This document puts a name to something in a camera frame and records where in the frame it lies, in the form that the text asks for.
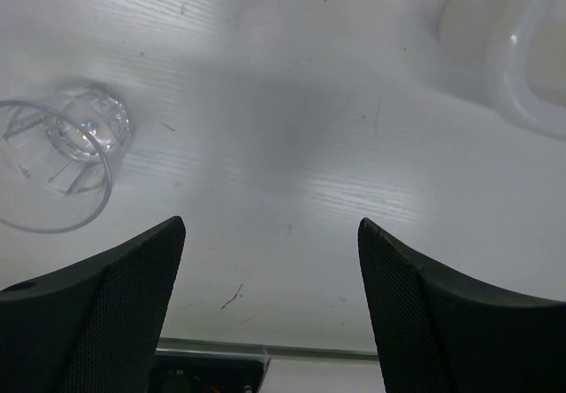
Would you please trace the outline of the clear plastic cup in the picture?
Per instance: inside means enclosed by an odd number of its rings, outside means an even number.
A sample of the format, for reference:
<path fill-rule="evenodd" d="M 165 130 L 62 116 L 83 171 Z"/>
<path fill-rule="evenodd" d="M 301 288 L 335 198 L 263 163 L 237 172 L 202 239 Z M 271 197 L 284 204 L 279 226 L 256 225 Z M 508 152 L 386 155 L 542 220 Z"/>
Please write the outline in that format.
<path fill-rule="evenodd" d="M 61 234 L 96 219 L 134 138 L 125 105 L 92 86 L 1 103 L 1 222 Z"/>

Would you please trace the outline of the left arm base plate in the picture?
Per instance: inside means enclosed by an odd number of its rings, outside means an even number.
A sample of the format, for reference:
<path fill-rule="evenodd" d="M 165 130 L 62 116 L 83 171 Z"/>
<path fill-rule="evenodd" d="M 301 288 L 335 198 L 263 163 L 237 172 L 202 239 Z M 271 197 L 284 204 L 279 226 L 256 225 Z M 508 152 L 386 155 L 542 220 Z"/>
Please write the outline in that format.
<path fill-rule="evenodd" d="M 258 392 L 264 363 L 240 358 L 157 355 L 148 392 Z"/>

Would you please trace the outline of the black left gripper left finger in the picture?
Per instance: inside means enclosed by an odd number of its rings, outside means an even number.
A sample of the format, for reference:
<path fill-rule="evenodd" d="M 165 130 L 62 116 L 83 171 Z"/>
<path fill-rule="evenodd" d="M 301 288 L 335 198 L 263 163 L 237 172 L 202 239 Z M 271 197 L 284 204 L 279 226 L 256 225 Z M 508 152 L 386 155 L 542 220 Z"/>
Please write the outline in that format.
<path fill-rule="evenodd" d="M 144 392 L 185 243 L 174 216 L 1 292 L 3 392 Z"/>

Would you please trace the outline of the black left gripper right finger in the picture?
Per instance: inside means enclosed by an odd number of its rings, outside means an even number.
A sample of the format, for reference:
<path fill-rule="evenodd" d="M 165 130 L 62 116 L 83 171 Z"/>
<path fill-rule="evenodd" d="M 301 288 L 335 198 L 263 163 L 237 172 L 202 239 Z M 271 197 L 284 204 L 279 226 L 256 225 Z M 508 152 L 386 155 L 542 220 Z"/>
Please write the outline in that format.
<path fill-rule="evenodd" d="M 364 218 L 358 256 L 388 392 L 563 392 L 565 304 L 479 281 Z"/>

